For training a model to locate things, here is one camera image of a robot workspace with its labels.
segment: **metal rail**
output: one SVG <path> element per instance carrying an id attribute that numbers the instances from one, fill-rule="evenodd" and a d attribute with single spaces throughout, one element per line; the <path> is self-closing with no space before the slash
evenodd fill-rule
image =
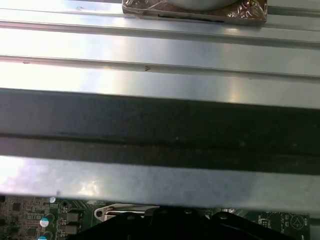
<path id="1" fill-rule="evenodd" d="M 72 117 L 78 105 L 72 108 L 62 98 L 53 103 L 60 93 L 79 94 L 72 95 L 72 103 L 77 96 L 84 103 L 88 96 L 88 106 L 92 95 L 87 94 L 99 94 L 320 109 L 320 2 L 270 0 L 269 13 L 267 24 L 258 29 L 139 19 L 124 16 L 118 3 L 1 1 L 0 130 L 11 138 L 1 139 L 0 192 L 318 211 L 318 175 L 118 165 L 108 159 L 114 147 L 31 140 L 63 135 L 66 129 L 75 138 L 77 131 L 90 138 L 85 120 Z M 51 93 L 41 98 L 43 91 Z M 87 113 L 88 123 L 105 123 L 91 117 L 104 109 L 100 104 L 91 105 L 96 112 Z M 69 112 L 73 125 L 63 124 L 59 108 Z M 122 128 L 131 134 L 128 126 Z M 108 133 L 120 129 L 105 128 Z M 139 128 L 143 132 L 146 126 Z M 86 149 L 82 162 L 79 149 Z"/>

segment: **electronic component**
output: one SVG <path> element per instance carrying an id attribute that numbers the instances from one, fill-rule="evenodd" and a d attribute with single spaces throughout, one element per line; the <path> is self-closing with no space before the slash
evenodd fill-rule
<path id="1" fill-rule="evenodd" d="M 34 237 L 37 235 L 37 230 L 35 228 L 29 228 L 27 231 L 26 231 L 26 234 L 30 237 Z"/>
<path id="2" fill-rule="evenodd" d="M 0 227 L 6 225 L 5 219 L 0 219 Z"/>
<path id="3" fill-rule="evenodd" d="M 55 216 L 52 213 L 49 213 L 40 219 L 40 226 L 45 228 L 48 225 L 52 224 L 54 220 Z"/>
<path id="4" fill-rule="evenodd" d="M 51 240 L 53 239 L 53 234 L 50 231 L 45 231 L 43 234 L 41 234 L 38 238 L 38 240 Z"/>
<path id="5" fill-rule="evenodd" d="M 13 210 L 13 211 L 20 211 L 20 208 L 21 208 L 21 203 L 19 203 L 19 202 L 15 202 L 15 203 L 12 205 L 12 210 Z"/>
<path id="6" fill-rule="evenodd" d="M 67 212 L 67 213 L 61 213 L 61 218 L 66 219 L 68 223 L 70 222 L 78 222 L 80 215 L 77 212 Z"/>
<path id="7" fill-rule="evenodd" d="M 74 235 L 78 233 L 77 225 L 61 225 L 60 229 L 64 231 L 65 235 Z"/>

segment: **groove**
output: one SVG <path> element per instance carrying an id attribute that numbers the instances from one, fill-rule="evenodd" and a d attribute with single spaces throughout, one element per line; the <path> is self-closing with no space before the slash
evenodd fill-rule
<path id="1" fill-rule="evenodd" d="M 94 27 L 94 26 L 68 26 L 54 25 L 43 23 L 15 23 L 0 21 L 0 27 L 6 29 L 17 30 L 35 30 L 44 32 L 62 32 L 75 34 L 95 34 L 95 35 L 114 35 L 125 37 L 142 37 L 154 39 L 169 39 L 169 40 L 188 40 L 201 42 L 214 42 L 225 44 L 239 44 L 252 46 L 268 46 L 276 48 L 291 48 L 291 49 L 320 49 L 319 41 L 298 41 L 290 39 L 272 39 L 262 37 L 245 37 L 232 35 L 206 35 L 192 32 L 176 32 L 176 31 L 157 31 L 157 30 L 140 30 L 130 28 L 113 28 L 113 27 Z"/>
<path id="2" fill-rule="evenodd" d="M 299 75 L 299 74 L 284 74 L 276 72 L 255 72 L 255 71 L 240 71 L 233 69 L 217 69 L 207 67 L 192 67 L 179 65 L 164 65 L 153 63 L 137 63 L 137 62 L 114 62 L 114 61 L 98 61 L 98 60 L 83 60 L 83 59 L 61 59 L 61 58 L 42 58 L 42 57 L 23 57 L 23 56 L 8 56 L 0 55 L 0 63 L 17 63 L 17 64 L 32 64 L 57 67 L 72 67 L 72 68 L 88 68 L 88 69 L 109 69 L 118 71 L 134 71 L 148 72 L 160 74 L 181 74 L 194 76 L 210 76 L 215 77 L 238 77 L 238 78 L 259 78 L 261 80 L 274 80 L 275 78 L 283 81 L 319 81 L 319 76 Z"/>

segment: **green circuit board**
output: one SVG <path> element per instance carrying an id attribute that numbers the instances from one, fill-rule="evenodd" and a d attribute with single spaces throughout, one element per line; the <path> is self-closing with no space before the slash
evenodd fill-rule
<path id="1" fill-rule="evenodd" d="M 65 240 L 100 221 L 94 211 L 113 204 L 106 201 L 68 200 L 47 197 L 0 196 L 0 240 Z M 232 208 L 201 209 L 209 217 L 225 211 L 276 230 L 296 240 L 310 240 L 310 220 L 306 214 L 246 211 Z M 45 226 L 41 221 L 51 219 Z"/>

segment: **black plastic part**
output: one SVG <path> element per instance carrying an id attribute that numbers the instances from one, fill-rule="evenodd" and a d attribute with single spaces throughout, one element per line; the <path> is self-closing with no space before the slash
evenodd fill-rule
<path id="1" fill-rule="evenodd" d="M 293 240 L 293 238 L 276 232 L 272 229 L 263 227 L 240 216 L 218 212 L 212 216 L 211 221 L 217 224 L 217 228 L 224 228 L 225 231 L 218 231 L 218 239 L 248 239 L 248 236 L 255 240 Z"/>
<path id="2" fill-rule="evenodd" d="M 0 102 L 0 137 L 103 145 L 80 154 L 6 140 L 2 155 L 320 175 L 317 109 L 7 89 Z"/>
<path id="3" fill-rule="evenodd" d="M 6 220 L 0 219 L 0 226 L 5 226 L 5 225 L 6 225 Z"/>
<path id="4" fill-rule="evenodd" d="M 160 207 L 152 216 L 126 212 L 89 228 L 68 240 L 91 240 L 105 236 L 112 240 L 293 240 L 230 213 L 221 219 L 217 213 L 211 220 L 194 209 Z"/>

